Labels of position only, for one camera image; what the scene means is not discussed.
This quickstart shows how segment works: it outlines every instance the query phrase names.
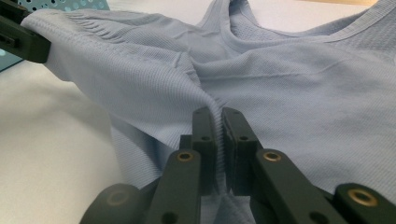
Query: seam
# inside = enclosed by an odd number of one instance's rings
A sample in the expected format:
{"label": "seam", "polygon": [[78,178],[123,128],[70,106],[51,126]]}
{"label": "seam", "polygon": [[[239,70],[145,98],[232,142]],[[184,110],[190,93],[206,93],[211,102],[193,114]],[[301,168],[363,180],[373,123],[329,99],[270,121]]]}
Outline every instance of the seam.
{"label": "seam", "polygon": [[[250,23],[251,23],[252,25],[254,25],[255,27],[257,27],[257,28],[259,28],[259,29],[261,29],[261,30],[273,32],[273,33],[275,33],[275,34],[277,34],[277,35],[282,35],[282,36],[291,37],[291,38],[311,37],[311,35],[320,35],[321,33],[323,33],[323,32],[320,32],[320,31],[317,31],[317,32],[307,32],[307,31],[309,31],[309,29],[308,29],[308,30],[303,31],[303,32],[296,32],[295,34],[297,34],[297,35],[294,35],[293,33],[291,33],[290,35],[288,35],[288,34],[282,34],[282,33],[280,33],[280,32],[277,31],[277,30],[272,30],[272,29],[268,29],[268,28],[262,27],[262,26],[260,26],[257,22],[252,21],[252,20],[249,18],[249,16],[247,16],[247,13],[245,12],[245,10],[244,10],[243,8],[241,8],[241,7],[242,7],[242,6],[239,6],[239,11],[241,12],[241,14],[242,14],[248,21],[250,21]],[[338,29],[338,28],[332,28],[332,29],[326,30],[326,32],[331,32],[331,33],[334,32],[334,31],[339,31],[339,29]]]}
{"label": "seam", "polygon": [[[384,20],[384,18],[386,18],[395,9],[396,9],[396,5],[394,5],[394,3],[392,3],[391,9],[389,9],[388,12],[381,13],[381,15],[379,17],[377,16],[376,18],[371,18],[369,20],[369,22],[370,22],[369,25],[366,25],[365,28],[358,28],[358,29],[355,28],[353,32],[349,31],[349,32],[343,33],[343,34],[338,34],[338,32],[337,32],[337,33],[332,34],[332,35],[306,36],[306,37],[304,37],[304,39],[292,38],[292,39],[282,39],[280,41],[289,42],[289,43],[293,43],[295,41],[303,41],[303,40],[305,40],[306,42],[310,42],[310,43],[332,43],[332,42],[342,41],[342,40],[348,39],[348,38],[350,38],[350,37],[352,37],[354,35],[360,34],[361,32],[363,32],[363,31],[365,31],[367,29],[370,29],[376,23]],[[366,17],[367,13],[368,13],[368,11],[366,11],[359,18],[357,18],[357,20],[361,19],[361,17]],[[242,44],[243,46],[250,46],[250,44],[253,44],[255,48],[261,48],[261,47],[263,47],[263,44],[265,43],[265,42],[262,42],[262,41],[259,42],[259,41],[251,41],[251,40],[250,41],[248,40],[248,42],[247,42],[247,41],[239,39],[239,38],[236,38],[236,42],[237,43],[233,43],[233,38],[235,36],[228,36],[228,34],[225,34],[225,33],[226,32],[231,32],[231,31],[228,30],[228,29],[226,29],[226,30],[223,30],[223,29],[224,29],[224,27],[221,28],[221,35],[222,35],[222,39],[225,41],[225,44],[228,47],[230,47],[231,49],[236,50],[237,52],[242,53],[241,50],[240,50],[240,44]]]}
{"label": "seam", "polygon": [[259,78],[259,77],[294,77],[294,76],[299,76],[299,75],[314,75],[314,74],[319,74],[322,73],[332,67],[335,67],[336,65],[340,64],[340,63],[344,63],[347,61],[351,61],[353,60],[352,58],[347,58],[341,61],[338,61],[336,63],[332,63],[330,65],[328,65],[327,67],[318,70],[316,72],[312,72],[312,73],[279,73],[279,74],[257,74],[257,75],[253,75],[253,76],[227,76],[227,77],[200,77],[201,81],[207,81],[207,80],[223,80],[223,79],[244,79],[244,78]]}
{"label": "seam", "polygon": [[219,34],[219,31],[199,30],[197,33],[195,33],[195,32],[197,32],[197,31],[196,31],[196,30],[195,30],[195,31],[194,31],[194,30],[185,30],[185,31],[180,32],[180,33],[177,34],[177,35],[172,35],[172,36],[170,36],[170,37],[172,37],[172,38],[174,38],[174,39],[178,39],[179,37],[183,36],[184,34],[188,34],[188,33],[198,34],[198,35],[201,36],[201,37],[206,37],[206,36],[208,36],[208,35]]}

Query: perforated panel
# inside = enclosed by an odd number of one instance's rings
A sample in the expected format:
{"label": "perforated panel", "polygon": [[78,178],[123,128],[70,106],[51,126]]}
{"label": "perforated panel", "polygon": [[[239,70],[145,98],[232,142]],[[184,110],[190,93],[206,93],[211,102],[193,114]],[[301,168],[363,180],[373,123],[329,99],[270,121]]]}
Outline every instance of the perforated panel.
{"label": "perforated panel", "polygon": [[41,8],[55,8],[63,11],[73,11],[81,8],[109,10],[106,0],[20,0],[19,3],[29,11],[36,11]]}
{"label": "perforated panel", "polygon": [[[63,11],[73,11],[83,8],[109,10],[106,0],[20,0],[19,4],[29,11],[42,8],[54,8]],[[0,49],[0,71],[21,61],[21,58]]]}

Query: pegboard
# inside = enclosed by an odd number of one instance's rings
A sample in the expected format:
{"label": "pegboard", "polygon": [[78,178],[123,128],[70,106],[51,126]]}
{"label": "pegboard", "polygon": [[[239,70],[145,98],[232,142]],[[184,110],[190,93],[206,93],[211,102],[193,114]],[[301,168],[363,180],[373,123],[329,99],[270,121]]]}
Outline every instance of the pegboard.
{"label": "pegboard", "polygon": [[19,4],[29,11],[36,11],[41,8],[54,8],[63,11],[73,11],[81,8],[109,10],[106,0],[20,0]]}
{"label": "pegboard", "polygon": [[[62,11],[92,8],[109,10],[106,0],[20,0],[18,4],[34,12],[43,8],[53,8]],[[21,58],[0,49],[0,72],[21,61]]]}

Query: ribbed fabric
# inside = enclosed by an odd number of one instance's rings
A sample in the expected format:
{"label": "ribbed fabric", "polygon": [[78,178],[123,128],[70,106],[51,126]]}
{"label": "ribbed fabric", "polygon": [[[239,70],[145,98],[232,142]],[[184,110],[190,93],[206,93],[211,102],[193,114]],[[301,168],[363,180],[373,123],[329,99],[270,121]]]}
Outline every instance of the ribbed fabric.
{"label": "ribbed fabric", "polygon": [[161,175],[191,113],[216,123],[219,195],[202,223],[254,223],[224,187],[220,112],[242,111],[264,147],[316,186],[356,182],[396,203],[396,2],[318,28],[261,28],[245,0],[215,0],[196,26],[159,14],[39,10],[22,23],[52,42],[46,66],[108,111],[128,183]]}

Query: neckline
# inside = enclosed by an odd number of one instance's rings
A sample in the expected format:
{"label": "neckline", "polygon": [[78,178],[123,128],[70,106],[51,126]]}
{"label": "neckline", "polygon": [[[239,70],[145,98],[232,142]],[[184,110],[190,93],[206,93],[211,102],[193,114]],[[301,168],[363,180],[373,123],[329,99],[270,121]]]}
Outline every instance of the neckline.
{"label": "neckline", "polygon": [[[307,31],[296,32],[296,33],[279,32],[281,35],[287,35],[289,38],[256,41],[256,40],[243,40],[237,37],[236,35],[234,35],[233,32],[231,31],[229,8],[232,1],[233,0],[231,1],[223,0],[220,6],[220,14],[219,14],[220,32],[225,43],[232,49],[241,53],[249,49],[271,47],[279,44],[288,44],[288,43],[296,43],[296,42],[329,43],[329,42],[335,42],[335,41],[347,39],[353,35],[356,35],[368,29],[369,27],[371,27],[372,25],[383,19],[385,16],[387,16],[394,8],[396,8],[396,1],[378,0],[376,4],[374,4],[367,10],[355,15],[357,16],[357,18],[352,23],[330,35],[307,35],[309,34],[309,32]],[[237,4],[241,4],[243,2],[247,2],[248,0],[234,0],[234,1]],[[254,15],[251,13],[251,11],[249,11],[249,16],[251,17],[251,20],[249,18],[246,19],[248,20],[249,23],[257,27],[256,29],[273,32],[273,30],[258,26],[258,24],[254,22],[255,18]]]}

